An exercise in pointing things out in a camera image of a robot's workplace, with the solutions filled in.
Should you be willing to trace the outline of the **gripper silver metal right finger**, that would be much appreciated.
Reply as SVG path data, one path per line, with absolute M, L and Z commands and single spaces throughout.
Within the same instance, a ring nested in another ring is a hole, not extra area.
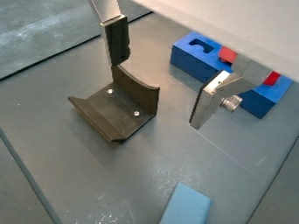
M 257 87 L 272 70 L 243 55 L 232 63 L 232 73 L 220 70 L 200 88 L 189 124 L 197 130 L 219 107 L 232 112 L 241 102 L 240 93 Z

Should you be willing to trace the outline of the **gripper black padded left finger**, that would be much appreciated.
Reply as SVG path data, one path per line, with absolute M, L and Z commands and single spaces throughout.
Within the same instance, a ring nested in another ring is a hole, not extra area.
M 106 55 L 114 67 L 129 57 L 126 16 L 121 14 L 117 0 L 88 0 L 98 20 L 100 33 L 106 42 Z

